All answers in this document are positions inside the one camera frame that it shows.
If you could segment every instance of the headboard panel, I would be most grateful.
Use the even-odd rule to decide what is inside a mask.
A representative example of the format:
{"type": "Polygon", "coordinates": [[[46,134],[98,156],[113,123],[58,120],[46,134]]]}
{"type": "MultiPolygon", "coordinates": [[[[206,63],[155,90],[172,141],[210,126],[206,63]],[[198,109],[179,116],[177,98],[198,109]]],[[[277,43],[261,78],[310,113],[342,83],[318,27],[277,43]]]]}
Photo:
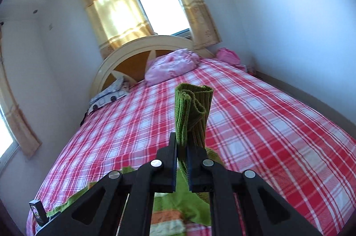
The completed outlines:
{"type": "MultiPolygon", "coordinates": [[[[147,60],[187,48],[193,50],[193,42],[177,36],[154,35],[136,39],[110,54],[102,63],[90,90],[90,97],[109,87],[119,75],[124,75],[135,85],[145,77],[147,60]]],[[[207,49],[194,50],[201,57],[213,58],[207,49]]]]}

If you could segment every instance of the baseboard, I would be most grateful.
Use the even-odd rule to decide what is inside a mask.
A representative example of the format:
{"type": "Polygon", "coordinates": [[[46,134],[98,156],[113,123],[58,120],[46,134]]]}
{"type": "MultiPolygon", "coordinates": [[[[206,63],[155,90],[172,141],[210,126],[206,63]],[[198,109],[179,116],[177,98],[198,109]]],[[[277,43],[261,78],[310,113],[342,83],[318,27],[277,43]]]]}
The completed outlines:
{"type": "Polygon", "coordinates": [[[264,82],[273,85],[279,90],[289,94],[293,98],[320,112],[323,116],[337,124],[350,136],[356,139],[356,125],[353,124],[352,121],[344,117],[341,113],[328,106],[326,103],[323,103],[316,97],[272,76],[269,76],[259,71],[256,72],[256,75],[264,82]]]}

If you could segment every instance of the pink bag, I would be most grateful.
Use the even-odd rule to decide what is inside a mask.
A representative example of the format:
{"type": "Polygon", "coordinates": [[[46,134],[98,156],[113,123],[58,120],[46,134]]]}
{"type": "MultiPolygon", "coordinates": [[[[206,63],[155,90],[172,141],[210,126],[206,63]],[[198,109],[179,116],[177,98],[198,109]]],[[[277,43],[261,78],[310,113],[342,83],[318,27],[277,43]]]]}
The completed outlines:
{"type": "Polygon", "coordinates": [[[247,72],[246,65],[240,64],[240,57],[230,49],[227,49],[225,47],[218,49],[215,57],[216,59],[228,63],[243,72],[247,72]]]}
{"type": "Polygon", "coordinates": [[[198,66],[199,62],[199,55],[188,49],[179,49],[160,56],[153,62],[147,63],[147,67],[149,67],[145,74],[147,86],[156,85],[192,71],[198,66]]]}

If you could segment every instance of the floral pink pillow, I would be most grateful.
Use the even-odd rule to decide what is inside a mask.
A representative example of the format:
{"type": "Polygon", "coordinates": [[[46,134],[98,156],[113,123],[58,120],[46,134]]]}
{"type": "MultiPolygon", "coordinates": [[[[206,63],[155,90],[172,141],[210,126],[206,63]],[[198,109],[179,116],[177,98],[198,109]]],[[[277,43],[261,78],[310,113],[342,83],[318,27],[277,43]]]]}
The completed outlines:
{"type": "Polygon", "coordinates": [[[195,69],[200,61],[198,54],[179,49],[167,55],[157,57],[147,64],[150,66],[145,74],[147,86],[156,85],[195,69]]]}

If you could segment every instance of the plaid bedsheet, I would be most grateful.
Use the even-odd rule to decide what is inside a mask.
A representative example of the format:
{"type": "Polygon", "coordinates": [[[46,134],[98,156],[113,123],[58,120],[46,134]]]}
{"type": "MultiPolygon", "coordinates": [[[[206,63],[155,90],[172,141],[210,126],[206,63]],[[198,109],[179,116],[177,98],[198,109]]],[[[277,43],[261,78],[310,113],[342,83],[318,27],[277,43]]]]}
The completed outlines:
{"type": "MultiPolygon", "coordinates": [[[[153,87],[142,82],[129,96],[91,114],[36,196],[46,211],[111,170],[153,160],[174,131],[174,89],[182,82],[215,90],[206,144],[227,168],[257,172],[323,235],[341,230],[356,208],[356,141],[285,93],[211,59],[153,87]]],[[[28,236],[35,225],[30,212],[28,236]]],[[[187,234],[211,232],[188,224],[187,234]]]]}

